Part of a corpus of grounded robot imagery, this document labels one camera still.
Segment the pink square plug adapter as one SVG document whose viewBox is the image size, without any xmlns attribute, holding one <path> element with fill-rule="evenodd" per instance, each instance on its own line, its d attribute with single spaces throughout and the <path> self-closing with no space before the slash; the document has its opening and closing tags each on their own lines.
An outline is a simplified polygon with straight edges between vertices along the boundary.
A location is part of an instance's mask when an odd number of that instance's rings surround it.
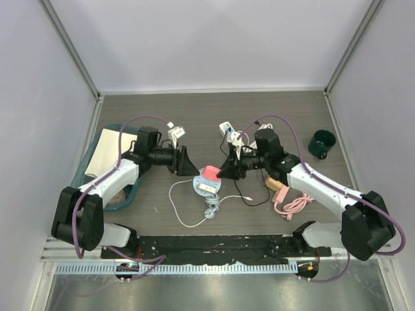
<svg viewBox="0 0 415 311">
<path fill-rule="evenodd" d="M 214 181 L 214 182 L 219 182 L 220 178 L 217 177 L 217 174 L 219 172 L 220 172 L 220 168 L 207 165 L 202 172 L 202 177 L 209 179 L 211 181 Z"/>
</svg>

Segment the white square plug adapter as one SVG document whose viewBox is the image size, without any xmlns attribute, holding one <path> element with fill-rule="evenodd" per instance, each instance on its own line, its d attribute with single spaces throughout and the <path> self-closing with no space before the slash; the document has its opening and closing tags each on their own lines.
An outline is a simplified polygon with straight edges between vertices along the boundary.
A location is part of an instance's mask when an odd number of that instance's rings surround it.
<svg viewBox="0 0 415 311">
<path fill-rule="evenodd" d="M 209 196 L 211 194 L 216 194 L 217 190 L 215 187 L 206 185 L 206 184 L 199 184 L 198 185 L 198 190 L 204 195 L 204 196 Z"/>
</svg>

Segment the round blue power socket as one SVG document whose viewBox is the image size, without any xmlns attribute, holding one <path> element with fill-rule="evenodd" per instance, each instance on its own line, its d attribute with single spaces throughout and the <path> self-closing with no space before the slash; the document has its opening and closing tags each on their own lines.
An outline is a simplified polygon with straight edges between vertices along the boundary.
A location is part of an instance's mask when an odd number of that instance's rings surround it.
<svg viewBox="0 0 415 311">
<path fill-rule="evenodd" d="M 222 181 L 217 177 L 220 169 L 211 165 L 208 165 L 199 170 L 199 175 L 193 178 L 193 188 L 195 192 L 204 197 L 207 208 L 204 212 L 204 216 L 207 219 L 213 219 L 220 207 L 219 190 L 222 185 Z"/>
</svg>

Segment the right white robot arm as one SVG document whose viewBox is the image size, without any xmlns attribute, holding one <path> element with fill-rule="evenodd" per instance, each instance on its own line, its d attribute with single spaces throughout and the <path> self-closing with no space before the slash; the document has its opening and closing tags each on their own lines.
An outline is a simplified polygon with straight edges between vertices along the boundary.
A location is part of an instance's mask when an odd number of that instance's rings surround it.
<svg viewBox="0 0 415 311">
<path fill-rule="evenodd" d="M 343 248 L 356 259 L 366 261 L 396 235 L 383 198 L 376 192 L 367 194 L 344 187 L 302 163 L 284 151 L 278 135 L 270 128 L 255 133 L 256 147 L 245 146 L 240 134 L 223 133 L 229 154 L 218 178 L 244 179 L 249 170 L 265 170 L 275 181 L 304 192 L 329 209 L 339 221 L 310 221 L 293 239 L 293 248 L 301 256 L 315 248 Z"/>
</svg>

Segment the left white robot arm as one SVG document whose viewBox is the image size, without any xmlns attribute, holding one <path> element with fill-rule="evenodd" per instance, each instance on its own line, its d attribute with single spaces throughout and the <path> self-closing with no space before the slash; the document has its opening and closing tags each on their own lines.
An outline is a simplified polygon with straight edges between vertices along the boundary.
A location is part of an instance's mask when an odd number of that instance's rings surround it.
<svg viewBox="0 0 415 311">
<path fill-rule="evenodd" d="M 110 200 L 153 166 L 165 166 L 177 176 L 199 173 L 186 146 L 178 148 L 172 141 L 164 148 L 159 144 L 159 136 L 158 129 L 141 127 L 134 146 L 121 154 L 113 168 L 79 188 L 64 188 L 51 227 L 52 237 L 73 245 L 79 257 L 98 246 L 112 246 L 123 258 L 132 258 L 138 250 L 136 231 L 105 223 L 104 208 Z"/>
</svg>

